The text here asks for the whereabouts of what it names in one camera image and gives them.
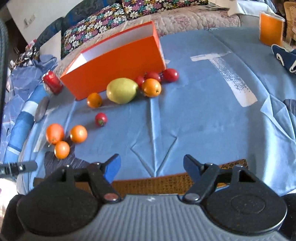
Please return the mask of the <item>floral cushion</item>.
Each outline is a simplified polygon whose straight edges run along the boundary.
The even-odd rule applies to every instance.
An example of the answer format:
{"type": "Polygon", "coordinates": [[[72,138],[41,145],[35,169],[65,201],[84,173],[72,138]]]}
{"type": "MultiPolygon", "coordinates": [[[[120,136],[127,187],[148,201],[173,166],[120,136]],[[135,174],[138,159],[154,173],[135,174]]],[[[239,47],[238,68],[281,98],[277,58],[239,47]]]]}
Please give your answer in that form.
{"type": "Polygon", "coordinates": [[[114,3],[89,15],[68,28],[61,39],[61,57],[65,57],[83,43],[127,21],[122,5],[114,3]]]}
{"type": "Polygon", "coordinates": [[[124,0],[121,2],[129,20],[172,9],[208,5],[208,1],[198,0],[124,0]]]}

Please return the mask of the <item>left floral cushion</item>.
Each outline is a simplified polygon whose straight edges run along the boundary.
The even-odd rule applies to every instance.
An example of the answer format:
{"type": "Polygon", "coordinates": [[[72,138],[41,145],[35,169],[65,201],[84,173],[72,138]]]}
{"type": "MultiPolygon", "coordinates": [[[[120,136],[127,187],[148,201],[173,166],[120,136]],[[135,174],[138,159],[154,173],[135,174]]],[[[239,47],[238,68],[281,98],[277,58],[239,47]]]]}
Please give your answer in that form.
{"type": "Polygon", "coordinates": [[[61,39],[61,57],[65,57],[83,43],[127,21],[122,5],[114,3],[89,15],[68,28],[61,39]]]}

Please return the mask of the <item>small orange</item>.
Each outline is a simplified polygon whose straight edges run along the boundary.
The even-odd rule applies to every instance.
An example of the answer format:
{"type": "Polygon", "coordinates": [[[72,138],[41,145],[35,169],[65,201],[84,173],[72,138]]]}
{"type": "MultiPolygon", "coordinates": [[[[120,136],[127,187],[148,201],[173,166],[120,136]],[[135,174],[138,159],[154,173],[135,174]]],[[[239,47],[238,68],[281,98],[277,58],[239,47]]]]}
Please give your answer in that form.
{"type": "Polygon", "coordinates": [[[70,153],[70,146],[65,141],[60,141],[55,145],[54,154],[59,160],[65,159],[70,153]]]}
{"type": "Polygon", "coordinates": [[[103,103],[103,100],[98,93],[91,93],[87,97],[87,105],[90,108],[99,108],[100,106],[102,106],[102,103],[103,103]]]}

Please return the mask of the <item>orange cardboard box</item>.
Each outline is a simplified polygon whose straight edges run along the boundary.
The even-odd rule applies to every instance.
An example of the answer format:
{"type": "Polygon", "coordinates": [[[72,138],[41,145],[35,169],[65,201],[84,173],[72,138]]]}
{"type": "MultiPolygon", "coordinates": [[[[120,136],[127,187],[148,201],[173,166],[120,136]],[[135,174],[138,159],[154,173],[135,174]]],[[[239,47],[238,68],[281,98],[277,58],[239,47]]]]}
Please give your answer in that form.
{"type": "Polygon", "coordinates": [[[166,63],[156,27],[147,22],[114,34],[82,50],[60,79],[77,100],[105,91],[116,78],[160,73],[166,63]]]}

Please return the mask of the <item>blue tablecloth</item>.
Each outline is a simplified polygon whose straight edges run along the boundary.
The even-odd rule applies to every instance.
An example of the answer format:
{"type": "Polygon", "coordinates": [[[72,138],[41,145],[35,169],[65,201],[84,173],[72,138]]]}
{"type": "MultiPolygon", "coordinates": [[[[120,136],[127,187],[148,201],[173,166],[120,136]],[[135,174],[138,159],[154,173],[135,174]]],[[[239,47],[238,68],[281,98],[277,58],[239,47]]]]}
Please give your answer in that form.
{"type": "Polygon", "coordinates": [[[118,180],[182,173],[183,157],[190,154],[217,165],[246,159],[279,195],[295,189],[295,116],[287,109],[295,100],[295,74],[260,42],[258,30],[189,31],[162,37],[161,45],[179,79],[164,84],[155,98],[139,95],[124,105],[106,100],[102,128],[94,122],[97,110],[68,90],[52,97],[23,154],[38,169],[18,178],[19,193],[62,164],[45,139],[52,123],[66,132],[86,127],[86,141],[74,146],[75,159],[104,162],[120,154],[118,180]]]}

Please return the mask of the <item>red soda can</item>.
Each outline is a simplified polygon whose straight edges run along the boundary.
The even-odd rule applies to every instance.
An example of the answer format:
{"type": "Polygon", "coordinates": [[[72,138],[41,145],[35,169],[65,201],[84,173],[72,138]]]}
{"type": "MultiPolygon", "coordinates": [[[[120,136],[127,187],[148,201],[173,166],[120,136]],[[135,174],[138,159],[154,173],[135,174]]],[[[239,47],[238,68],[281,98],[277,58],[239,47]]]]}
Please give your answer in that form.
{"type": "Polygon", "coordinates": [[[53,94],[58,95],[62,91],[63,84],[52,70],[43,75],[42,81],[53,94]]]}

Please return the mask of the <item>large orange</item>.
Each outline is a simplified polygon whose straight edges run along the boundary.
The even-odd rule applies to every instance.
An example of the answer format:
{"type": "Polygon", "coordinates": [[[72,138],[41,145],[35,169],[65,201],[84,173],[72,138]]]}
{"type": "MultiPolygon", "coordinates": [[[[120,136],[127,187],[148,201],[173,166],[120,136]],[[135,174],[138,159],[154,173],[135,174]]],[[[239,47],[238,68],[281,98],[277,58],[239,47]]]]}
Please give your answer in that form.
{"type": "Polygon", "coordinates": [[[64,138],[64,129],[58,123],[49,125],[46,129],[46,140],[49,144],[55,145],[64,138]]]}

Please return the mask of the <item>right floral cushion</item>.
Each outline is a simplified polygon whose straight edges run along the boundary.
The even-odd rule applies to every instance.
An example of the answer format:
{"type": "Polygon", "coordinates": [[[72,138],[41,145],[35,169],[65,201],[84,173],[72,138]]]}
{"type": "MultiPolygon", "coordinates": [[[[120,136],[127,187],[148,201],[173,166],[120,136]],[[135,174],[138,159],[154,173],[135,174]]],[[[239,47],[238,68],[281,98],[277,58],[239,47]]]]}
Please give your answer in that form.
{"type": "Polygon", "coordinates": [[[208,5],[208,1],[198,0],[124,0],[121,2],[129,20],[172,9],[208,5]]]}

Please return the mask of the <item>white pillow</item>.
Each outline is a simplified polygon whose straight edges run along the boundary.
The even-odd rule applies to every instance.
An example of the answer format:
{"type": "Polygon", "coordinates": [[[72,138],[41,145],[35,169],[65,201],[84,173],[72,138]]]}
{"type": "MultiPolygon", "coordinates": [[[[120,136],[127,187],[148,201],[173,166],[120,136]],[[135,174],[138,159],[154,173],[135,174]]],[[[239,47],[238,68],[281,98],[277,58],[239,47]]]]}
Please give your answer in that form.
{"type": "Polygon", "coordinates": [[[50,40],[43,44],[39,50],[40,55],[52,55],[61,60],[61,31],[56,33],[50,40]]]}

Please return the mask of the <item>red tomato end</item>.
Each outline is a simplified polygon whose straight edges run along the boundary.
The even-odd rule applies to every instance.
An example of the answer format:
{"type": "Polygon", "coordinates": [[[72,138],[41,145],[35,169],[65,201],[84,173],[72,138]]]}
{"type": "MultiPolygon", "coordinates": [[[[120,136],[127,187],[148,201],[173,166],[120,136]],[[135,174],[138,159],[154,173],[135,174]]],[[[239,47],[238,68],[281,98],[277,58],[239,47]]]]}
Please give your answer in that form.
{"type": "Polygon", "coordinates": [[[173,68],[168,68],[163,71],[163,80],[167,82],[176,82],[179,78],[179,73],[173,68]]]}

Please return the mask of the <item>grey round lid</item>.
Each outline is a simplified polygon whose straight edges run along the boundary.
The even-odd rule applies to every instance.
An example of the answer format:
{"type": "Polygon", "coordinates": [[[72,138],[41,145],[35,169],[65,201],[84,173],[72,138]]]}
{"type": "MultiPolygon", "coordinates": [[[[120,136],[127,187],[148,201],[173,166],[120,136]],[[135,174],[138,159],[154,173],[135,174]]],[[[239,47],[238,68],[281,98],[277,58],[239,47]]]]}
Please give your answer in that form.
{"type": "Polygon", "coordinates": [[[47,107],[48,107],[48,104],[49,104],[49,97],[48,96],[45,96],[41,101],[40,103],[38,104],[38,107],[36,109],[36,112],[35,112],[35,116],[34,116],[34,122],[38,123],[42,120],[42,118],[44,117],[45,115],[45,112],[47,110],[47,107]]]}

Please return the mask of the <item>red tomato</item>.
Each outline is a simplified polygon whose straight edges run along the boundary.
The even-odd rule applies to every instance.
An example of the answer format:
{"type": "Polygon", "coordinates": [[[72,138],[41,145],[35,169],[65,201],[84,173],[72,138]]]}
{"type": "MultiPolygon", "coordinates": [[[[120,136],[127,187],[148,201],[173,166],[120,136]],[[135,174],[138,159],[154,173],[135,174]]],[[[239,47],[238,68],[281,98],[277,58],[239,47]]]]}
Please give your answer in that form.
{"type": "Polygon", "coordinates": [[[145,80],[146,79],[155,79],[158,82],[161,82],[161,80],[162,80],[160,75],[158,73],[156,73],[156,72],[148,72],[148,73],[146,73],[145,76],[144,76],[144,79],[145,80]]]}
{"type": "Polygon", "coordinates": [[[138,76],[134,79],[134,81],[138,85],[138,88],[141,89],[145,79],[142,76],[138,76]]]}

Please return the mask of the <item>orange white cup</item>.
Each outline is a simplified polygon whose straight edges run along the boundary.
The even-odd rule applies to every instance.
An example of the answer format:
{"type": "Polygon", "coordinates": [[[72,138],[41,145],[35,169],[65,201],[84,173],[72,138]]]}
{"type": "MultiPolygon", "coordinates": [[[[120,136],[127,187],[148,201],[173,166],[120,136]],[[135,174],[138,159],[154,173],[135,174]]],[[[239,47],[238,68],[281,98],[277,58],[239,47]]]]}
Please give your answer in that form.
{"type": "Polygon", "coordinates": [[[259,39],[268,46],[282,45],[285,19],[274,13],[260,12],[259,39]]]}

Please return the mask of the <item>yellow green pear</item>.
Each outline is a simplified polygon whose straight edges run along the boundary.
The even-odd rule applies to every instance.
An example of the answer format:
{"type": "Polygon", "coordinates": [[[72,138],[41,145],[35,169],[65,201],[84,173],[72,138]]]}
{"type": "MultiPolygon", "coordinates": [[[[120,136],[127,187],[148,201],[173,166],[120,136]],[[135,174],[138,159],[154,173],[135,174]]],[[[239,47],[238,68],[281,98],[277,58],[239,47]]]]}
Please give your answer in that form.
{"type": "Polygon", "coordinates": [[[106,88],[107,98],[117,104],[126,104],[137,95],[138,84],[129,78],[112,80],[106,88]]]}

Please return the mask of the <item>navy blue shoe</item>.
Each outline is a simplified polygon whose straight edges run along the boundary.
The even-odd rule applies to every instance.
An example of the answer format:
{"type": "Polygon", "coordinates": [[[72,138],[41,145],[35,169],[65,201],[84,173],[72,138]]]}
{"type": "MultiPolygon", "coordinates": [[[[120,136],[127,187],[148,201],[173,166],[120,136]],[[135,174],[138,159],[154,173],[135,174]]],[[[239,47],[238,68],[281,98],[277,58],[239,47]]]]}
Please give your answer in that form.
{"type": "Polygon", "coordinates": [[[287,49],[273,44],[271,46],[271,50],[273,55],[276,57],[278,61],[282,64],[282,66],[290,73],[295,74],[295,66],[296,66],[296,56],[295,49],[288,51],[287,49]]]}

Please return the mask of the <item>small red tomato alone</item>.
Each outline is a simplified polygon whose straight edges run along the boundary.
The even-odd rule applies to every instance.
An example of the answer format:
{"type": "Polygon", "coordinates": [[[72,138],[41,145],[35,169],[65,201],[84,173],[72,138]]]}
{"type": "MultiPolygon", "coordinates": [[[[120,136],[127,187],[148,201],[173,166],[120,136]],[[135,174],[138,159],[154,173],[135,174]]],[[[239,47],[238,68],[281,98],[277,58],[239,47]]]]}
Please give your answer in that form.
{"type": "Polygon", "coordinates": [[[95,116],[95,123],[98,126],[100,126],[100,127],[104,126],[107,123],[107,116],[106,116],[106,114],[104,114],[104,113],[98,113],[95,116]]]}

